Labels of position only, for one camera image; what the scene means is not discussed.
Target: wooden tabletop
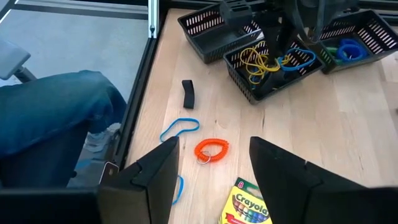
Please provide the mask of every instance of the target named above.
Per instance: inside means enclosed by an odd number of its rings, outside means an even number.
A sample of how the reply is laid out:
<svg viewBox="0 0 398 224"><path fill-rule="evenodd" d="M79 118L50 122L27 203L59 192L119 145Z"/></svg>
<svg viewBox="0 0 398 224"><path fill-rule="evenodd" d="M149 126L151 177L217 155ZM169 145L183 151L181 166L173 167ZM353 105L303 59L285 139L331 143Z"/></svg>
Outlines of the wooden tabletop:
<svg viewBox="0 0 398 224"><path fill-rule="evenodd" d="M398 185L398 55L332 75L316 72L253 106L224 61L205 65L187 42L177 18L189 12L169 11L127 163L159 145L175 119L201 122L198 131L180 136L185 188L169 223L216 223L236 178L256 183L251 136L360 184ZM194 110L183 108L182 80L193 80ZM177 125L169 136L191 126ZM230 150L223 160L201 166L193 150L206 138L225 139Z"/></svg>

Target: blue jeans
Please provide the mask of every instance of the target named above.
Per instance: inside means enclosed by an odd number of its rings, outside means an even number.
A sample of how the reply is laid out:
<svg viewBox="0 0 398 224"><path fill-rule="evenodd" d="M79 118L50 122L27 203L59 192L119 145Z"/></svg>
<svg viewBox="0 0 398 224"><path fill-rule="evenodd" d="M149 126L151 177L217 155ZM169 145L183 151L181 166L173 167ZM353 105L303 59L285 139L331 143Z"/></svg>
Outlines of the blue jeans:
<svg viewBox="0 0 398 224"><path fill-rule="evenodd" d="M120 92L100 72L84 70L0 87L0 160L81 123L89 122L89 131L100 133L120 123L125 110Z"/></svg>

